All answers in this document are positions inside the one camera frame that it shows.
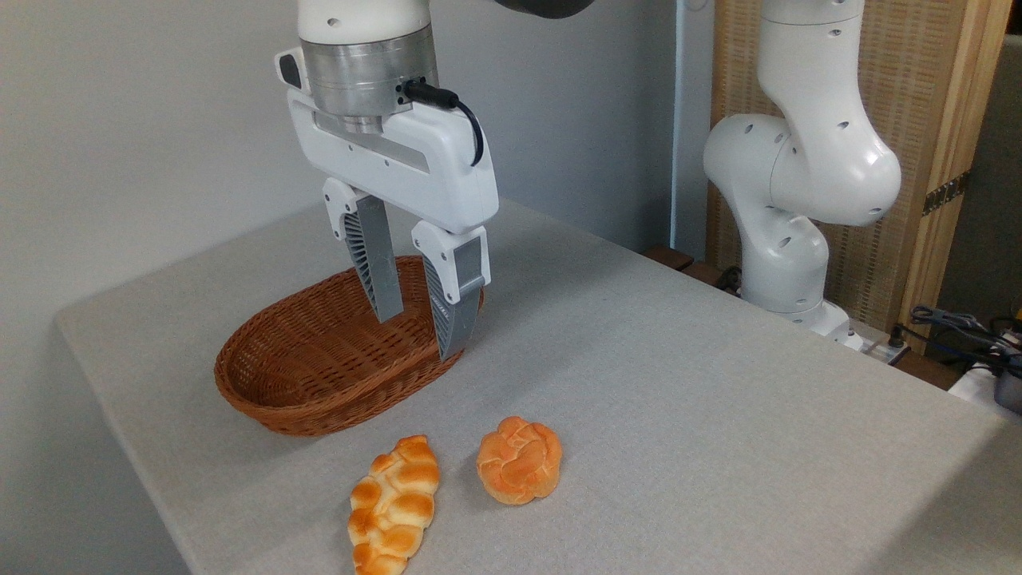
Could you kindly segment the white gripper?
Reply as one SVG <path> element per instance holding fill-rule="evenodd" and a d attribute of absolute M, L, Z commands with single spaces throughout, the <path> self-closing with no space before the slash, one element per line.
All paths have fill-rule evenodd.
<path fill-rule="evenodd" d="M 490 283 L 481 225 L 499 196 L 485 135 L 437 87 L 434 51 L 297 47 L 277 54 L 276 69 L 304 156 L 331 177 L 323 185 L 330 225 L 378 321 L 404 312 L 386 201 L 423 219 L 411 234 L 439 356 L 459 354 Z"/>

